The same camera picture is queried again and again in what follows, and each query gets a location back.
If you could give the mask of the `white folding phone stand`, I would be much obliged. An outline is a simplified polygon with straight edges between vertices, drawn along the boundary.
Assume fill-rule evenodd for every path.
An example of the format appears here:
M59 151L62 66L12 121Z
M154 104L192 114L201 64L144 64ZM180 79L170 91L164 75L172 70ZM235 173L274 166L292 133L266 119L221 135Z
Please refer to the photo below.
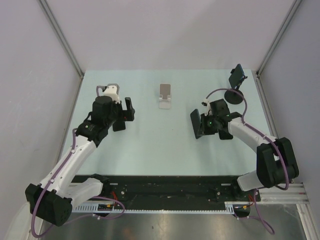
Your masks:
M171 85L162 83L159 86L159 103L158 107L163 110L169 110L172 107Z

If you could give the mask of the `black round-base phone stand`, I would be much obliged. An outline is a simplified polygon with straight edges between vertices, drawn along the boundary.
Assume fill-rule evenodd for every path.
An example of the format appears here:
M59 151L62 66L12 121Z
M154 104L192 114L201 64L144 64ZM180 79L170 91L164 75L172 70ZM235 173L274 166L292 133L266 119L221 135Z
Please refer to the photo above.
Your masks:
M237 89L233 89L233 88L230 88L232 91L230 90L227 90L225 93L224 93L224 98L225 100L230 103L230 104L233 104L233 105L238 105L240 104L243 99L241 96L243 96L243 93L240 91L240 87L237 88Z

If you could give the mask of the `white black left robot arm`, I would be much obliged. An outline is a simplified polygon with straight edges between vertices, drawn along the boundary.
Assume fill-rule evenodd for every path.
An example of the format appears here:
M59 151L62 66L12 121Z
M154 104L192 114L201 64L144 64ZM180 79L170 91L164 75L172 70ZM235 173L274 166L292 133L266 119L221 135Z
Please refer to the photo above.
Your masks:
M114 97L104 95L95 98L92 110L84 121L72 131L72 144L50 173L37 185L29 184L25 190L30 204L31 220L40 218L57 227L65 224L72 210L87 200L105 200L112 188L107 177L91 175L83 183L70 187L86 159L98 148L108 135L109 129L123 131L126 122L135 119L135 109L129 97L126 109Z

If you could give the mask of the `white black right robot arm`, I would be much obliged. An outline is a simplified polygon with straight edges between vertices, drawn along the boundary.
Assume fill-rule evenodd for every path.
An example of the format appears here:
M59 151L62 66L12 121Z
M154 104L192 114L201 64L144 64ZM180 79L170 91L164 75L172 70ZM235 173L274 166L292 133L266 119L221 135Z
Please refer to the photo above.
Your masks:
M299 176L299 168L291 141L268 135L249 123L239 112L230 112L224 99L203 102L206 112L198 109L190 113L194 136L218 134L220 140L238 138L256 154L256 169L239 176L236 185L230 188L231 196L242 201L249 191L260 188L279 187L284 183L288 188L290 180Z

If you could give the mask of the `blue phone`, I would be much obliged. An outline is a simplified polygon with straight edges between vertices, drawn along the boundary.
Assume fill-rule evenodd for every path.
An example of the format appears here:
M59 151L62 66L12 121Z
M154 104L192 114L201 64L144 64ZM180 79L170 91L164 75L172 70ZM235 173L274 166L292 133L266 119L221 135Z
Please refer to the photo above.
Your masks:
M230 72L229 84L232 89L238 89L247 77L241 64L237 64Z

